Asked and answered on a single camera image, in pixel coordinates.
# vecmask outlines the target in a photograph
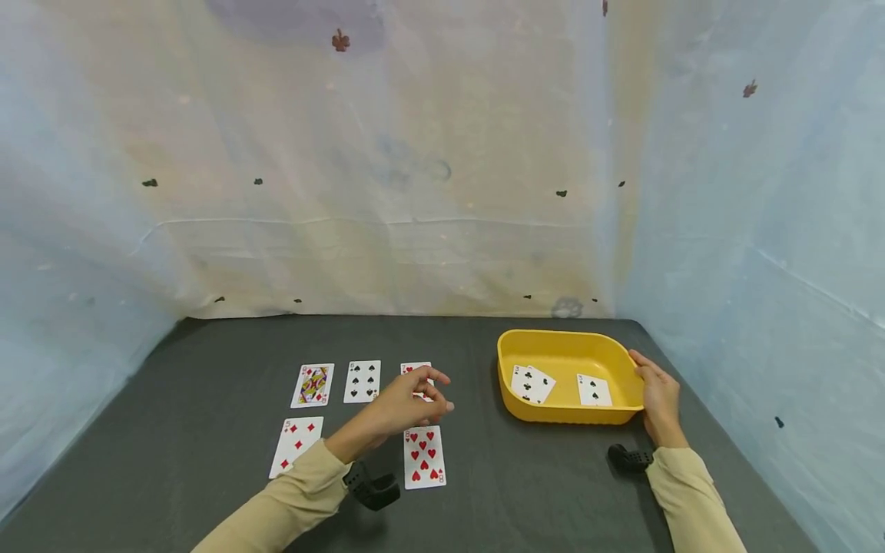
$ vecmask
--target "yellow bin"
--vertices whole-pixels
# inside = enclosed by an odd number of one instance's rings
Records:
[[[556,386],[542,404],[511,387],[514,365],[544,371]],[[504,406],[517,419],[578,425],[622,425],[643,410],[643,380],[620,343],[602,334],[552,330],[508,330],[498,338],[498,382]],[[612,406],[581,405],[578,374],[605,379]]]

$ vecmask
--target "hand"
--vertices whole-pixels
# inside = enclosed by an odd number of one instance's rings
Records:
[[[446,401],[443,392],[427,379],[437,385],[451,383],[448,376],[427,365],[400,374],[374,401],[326,440],[328,450],[342,463],[352,463],[393,434],[439,422],[443,415],[455,409],[455,404]],[[433,401],[413,396],[414,392],[421,392]]]
[[[630,357],[636,374],[645,381],[645,430],[660,448],[687,448],[689,441],[679,424],[679,382],[635,349]]]

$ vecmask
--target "wrinkled sheet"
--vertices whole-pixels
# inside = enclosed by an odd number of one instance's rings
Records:
[[[665,2],[657,22],[618,314],[821,551],[880,550],[885,4]]]
[[[602,24],[563,0],[4,3],[0,516],[186,315],[612,315]]]

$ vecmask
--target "beige sleeve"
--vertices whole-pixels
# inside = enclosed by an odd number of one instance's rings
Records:
[[[350,469],[316,442],[197,544],[195,553],[278,553],[338,512]]]
[[[676,553],[746,553],[697,453],[658,448],[645,473],[666,515]]]

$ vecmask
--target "spade card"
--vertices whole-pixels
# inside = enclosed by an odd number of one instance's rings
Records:
[[[369,403],[381,389],[381,361],[350,361],[347,368],[345,403]]]
[[[439,426],[416,426],[403,433],[405,488],[445,486],[443,435]]]
[[[424,365],[432,366],[429,361],[418,361],[417,363],[402,363],[399,366],[399,373],[400,374],[411,373],[415,369],[420,369]],[[431,386],[436,386],[436,384],[433,382],[433,379],[427,379],[427,383],[430,384]],[[423,399],[426,402],[434,401],[434,400],[430,399],[429,397],[425,396],[424,394],[412,394],[412,395],[420,397],[421,399]]]
[[[322,407],[329,403],[328,391],[332,389],[332,371],[335,365],[301,365],[295,394],[292,395],[292,409],[301,407]]]
[[[531,403],[544,403],[550,391],[556,386],[553,377],[533,366],[513,366],[510,387],[516,395]]]
[[[283,421],[277,450],[273,454],[271,473],[267,478],[276,478],[281,472],[290,469],[295,460],[319,439],[322,430],[322,417],[303,417]]]
[[[581,405],[612,406],[612,394],[609,393],[607,380],[579,374],[578,393],[581,395]]]

